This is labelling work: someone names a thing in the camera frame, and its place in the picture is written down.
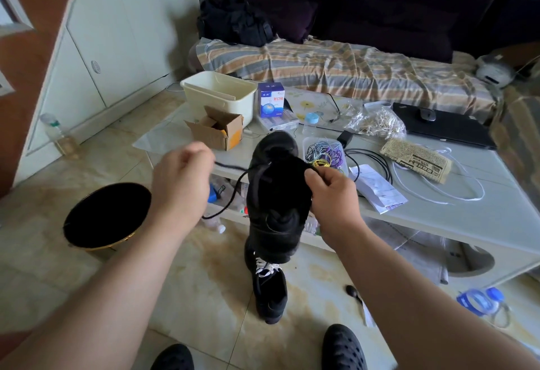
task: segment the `black shoe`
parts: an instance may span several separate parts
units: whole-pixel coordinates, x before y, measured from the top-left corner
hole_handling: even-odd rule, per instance
[[[150,370],[195,370],[195,365],[190,350],[176,344],[159,353]]]
[[[257,256],[272,264],[289,261],[300,243],[311,207],[311,189],[296,141],[284,131],[263,138],[249,165],[249,236]]]
[[[322,342],[322,370],[367,370],[360,342],[347,326],[328,327]]]
[[[283,316],[287,304],[287,282],[281,268],[258,258],[249,244],[244,245],[244,260],[253,277],[253,292],[257,313],[269,325],[276,324]]]

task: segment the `black bag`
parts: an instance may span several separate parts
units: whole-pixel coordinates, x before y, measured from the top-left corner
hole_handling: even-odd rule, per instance
[[[199,37],[220,39],[229,44],[261,47],[274,39],[269,20],[245,0],[204,0],[197,18]]]

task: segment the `computer mouse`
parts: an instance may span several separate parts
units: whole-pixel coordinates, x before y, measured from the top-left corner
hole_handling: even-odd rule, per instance
[[[420,109],[420,118],[423,121],[431,122],[436,120],[437,114],[432,109]]]

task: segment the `hand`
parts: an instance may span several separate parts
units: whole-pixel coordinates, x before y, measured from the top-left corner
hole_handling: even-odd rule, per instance
[[[305,172],[313,192],[311,210],[321,225],[322,239],[335,250],[348,232],[363,228],[365,222],[354,182],[333,168],[318,167],[317,171]]]
[[[215,156],[196,141],[167,153],[154,169],[147,220],[187,235],[206,210]]]

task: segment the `cabinet handle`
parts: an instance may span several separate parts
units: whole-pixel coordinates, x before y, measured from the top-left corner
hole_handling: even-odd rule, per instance
[[[91,61],[91,65],[92,65],[92,69],[97,73],[97,74],[101,74],[101,67],[99,67],[98,65],[98,62],[95,61],[95,60],[92,60]]]

